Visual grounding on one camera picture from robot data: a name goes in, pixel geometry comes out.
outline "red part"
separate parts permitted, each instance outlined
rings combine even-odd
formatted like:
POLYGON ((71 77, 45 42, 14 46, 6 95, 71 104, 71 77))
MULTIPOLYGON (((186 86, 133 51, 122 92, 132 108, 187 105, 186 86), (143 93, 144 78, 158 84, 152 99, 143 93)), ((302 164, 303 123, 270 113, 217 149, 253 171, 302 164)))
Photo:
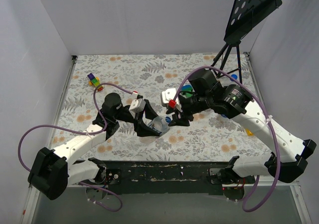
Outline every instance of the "red part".
POLYGON ((170 100, 170 101, 168 102, 168 106, 171 107, 171 108, 175 108, 175 106, 176 106, 176 101, 170 100))

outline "white wall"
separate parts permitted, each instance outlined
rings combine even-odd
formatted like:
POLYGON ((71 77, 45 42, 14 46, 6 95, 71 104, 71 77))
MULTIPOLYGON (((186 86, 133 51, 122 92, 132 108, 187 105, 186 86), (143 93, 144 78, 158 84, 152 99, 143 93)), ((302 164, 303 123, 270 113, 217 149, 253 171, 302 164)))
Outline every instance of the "white wall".
MULTIPOLYGON (((27 176, 17 157, 23 133, 52 123, 71 56, 40 0, 0 0, 0 223, 19 223, 27 176)), ((31 167, 49 130, 31 133, 22 157, 31 167)))
MULTIPOLYGON (((234 2, 41 1, 72 55, 218 52, 234 2)), ((250 51, 260 28, 243 39, 241 51, 250 51)))
MULTIPOLYGON (((256 79, 274 118, 319 144, 319 0, 283 0, 251 51, 256 79)), ((300 177, 313 223, 319 223, 319 148, 300 177)))

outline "floral tablecloth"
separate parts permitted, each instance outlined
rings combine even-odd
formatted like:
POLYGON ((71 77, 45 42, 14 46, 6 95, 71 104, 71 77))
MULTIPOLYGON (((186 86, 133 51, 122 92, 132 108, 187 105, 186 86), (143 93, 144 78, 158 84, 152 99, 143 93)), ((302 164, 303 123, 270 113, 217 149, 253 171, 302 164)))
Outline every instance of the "floral tablecloth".
MULTIPOLYGON (((160 93, 178 87, 183 78, 194 68, 211 65, 214 54, 191 55, 90 55, 79 56, 73 72, 58 125, 73 130, 84 130, 95 119, 93 88, 87 75, 93 73, 101 82, 111 82, 130 91, 138 91, 150 100, 158 114, 165 114, 160 104, 160 93)), ((255 92, 253 80, 241 56, 243 83, 255 92)), ((236 55, 230 55, 225 70, 237 67, 236 55)), ((123 104, 128 105, 130 95, 106 86, 97 93, 101 105, 106 94, 117 92, 123 104)), ((74 134, 57 131, 52 148, 70 140, 74 134)), ((87 152, 83 158, 101 160, 139 161, 229 161, 232 156, 256 156, 268 148, 233 121, 213 111, 194 115, 190 127, 171 127, 160 138, 137 137, 133 125, 120 122, 120 128, 106 142, 87 152)))

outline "black music stand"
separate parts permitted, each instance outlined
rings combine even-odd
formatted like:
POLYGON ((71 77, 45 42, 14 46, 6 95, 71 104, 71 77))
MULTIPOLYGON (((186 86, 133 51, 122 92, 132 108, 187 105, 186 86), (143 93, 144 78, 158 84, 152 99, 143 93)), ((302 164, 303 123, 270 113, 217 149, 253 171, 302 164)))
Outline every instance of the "black music stand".
MULTIPOLYGON (((231 49, 236 47, 238 68, 227 73, 231 74, 235 71, 238 71, 239 81, 240 83, 243 83, 239 52, 239 44, 241 39, 244 38, 258 23, 265 19, 281 4, 281 0, 235 0, 226 27, 224 37, 226 44, 214 58, 214 63, 211 66, 215 66, 217 61, 224 54, 225 50, 227 50, 220 66, 220 69, 223 70, 231 49)), ((217 78, 224 76, 216 71, 214 71, 214 73, 217 78)))

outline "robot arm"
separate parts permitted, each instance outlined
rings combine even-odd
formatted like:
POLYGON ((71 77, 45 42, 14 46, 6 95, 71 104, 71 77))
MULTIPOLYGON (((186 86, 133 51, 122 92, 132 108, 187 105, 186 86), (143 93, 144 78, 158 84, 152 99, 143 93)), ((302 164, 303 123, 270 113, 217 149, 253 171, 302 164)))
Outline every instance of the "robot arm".
MULTIPOLYGON (((213 182, 230 184, 241 177, 253 175, 275 175, 276 156, 272 134, 262 110, 252 97, 238 85, 222 87, 210 70, 193 73, 188 81, 194 89, 192 97, 181 94, 175 103, 170 103, 176 89, 162 92, 162 105, 167 113, 174 113, 170 126, 189 126, 193 114, 207 109, 223 114, 229 119, 249 129, 272 151, 257 157, 233 157, 225 169, 210 170, 213 182)), ((272 120, 281 154, 281 171, 279 180, 290 183, 299 177, 307 166, 306 159, 312 155, 316 144, 312 140, 301 140, 293 136, 277 122, 272 120)))
POLYGON ((95 158, 78 163, 77 160, 91 148, 109 139, 120 127, 119 122, 125 121, 134 124, 134 131, 138 136, 159 136, 159 134, 143 122, 146 119, 157 117, 148 100, 133 93, 130 106, 123 106, 121 98, 116 93, 106 95, 102 104, 101 113, 107 121, 105 131, 90 135, 92 132, 101 131, 105 126, 102 117, 98 114, 96 119, 84 131, 87 135, 78 135, 70 141, 49 150, 39 150, 28 182, 44 193, 49 199, 58 198, 67 186, 90 179, 99 184, 110 178, 106 177, 105 164, 95 158))

